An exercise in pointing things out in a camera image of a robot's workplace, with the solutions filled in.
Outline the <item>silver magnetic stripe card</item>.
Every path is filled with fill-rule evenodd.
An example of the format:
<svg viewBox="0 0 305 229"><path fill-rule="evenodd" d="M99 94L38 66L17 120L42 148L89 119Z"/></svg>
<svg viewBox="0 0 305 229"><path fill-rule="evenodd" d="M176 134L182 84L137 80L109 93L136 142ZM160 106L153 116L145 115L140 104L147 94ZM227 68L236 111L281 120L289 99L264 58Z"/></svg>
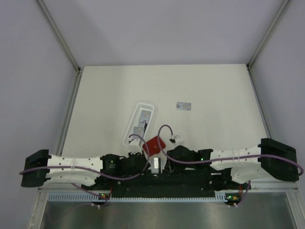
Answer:
<svg viewBox="0 0 305 229"><path fill-rule="evenodd" d="M151 173L161 174L162 173L162 160L160 157L154 157L150 160Z"/></svg>

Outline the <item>red leather card holder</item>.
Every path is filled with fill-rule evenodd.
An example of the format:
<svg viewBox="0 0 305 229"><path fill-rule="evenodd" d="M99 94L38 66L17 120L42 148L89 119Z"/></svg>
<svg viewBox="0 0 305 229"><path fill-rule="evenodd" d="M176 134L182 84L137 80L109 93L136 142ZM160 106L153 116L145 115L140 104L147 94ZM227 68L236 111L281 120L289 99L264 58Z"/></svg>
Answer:
<svg viewBox="0 0 305 229"><path fill-rule="evenodd" d="M152 157L153 155L160 153L161 149L165 149L166 147L165 142L161 138L160 145L161 146L158 145L158 137L155 136L147 141L146 144L143 144L142 148L149 157Z"/></svg>

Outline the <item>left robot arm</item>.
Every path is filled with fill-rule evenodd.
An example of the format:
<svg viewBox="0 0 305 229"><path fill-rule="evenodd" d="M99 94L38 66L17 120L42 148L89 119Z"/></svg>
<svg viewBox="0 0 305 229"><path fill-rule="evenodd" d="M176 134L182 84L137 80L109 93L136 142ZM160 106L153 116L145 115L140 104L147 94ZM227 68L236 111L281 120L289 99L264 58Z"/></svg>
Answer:
<svg viewBox="0 0 305 229"><path fill-rule="evenodd" d="M107 154L97 157L72 158L51 155L42 149L25 159L22 187L41 187L46 184L80 184L103 189L109 180L125 181L143 174L150 167L144 153L128 156Z"/></svg>

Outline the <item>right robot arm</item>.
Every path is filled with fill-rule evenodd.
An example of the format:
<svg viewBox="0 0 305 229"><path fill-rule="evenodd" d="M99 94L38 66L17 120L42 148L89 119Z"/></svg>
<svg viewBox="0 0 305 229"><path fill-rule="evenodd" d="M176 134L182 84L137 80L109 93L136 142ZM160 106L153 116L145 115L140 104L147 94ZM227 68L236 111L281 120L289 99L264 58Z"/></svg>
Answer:
<svg viewBox="0 0 305 229"><path fill-rule="evenodd" d="M222 177L226 188L235 188L254 179L273 177L285 182L296 182L304 173L298 164L296 150L270 138L263 138L253 147L237 150L190 150L176 146L165 153L171 171L187 168L206 173L226 172Z"/></svg>

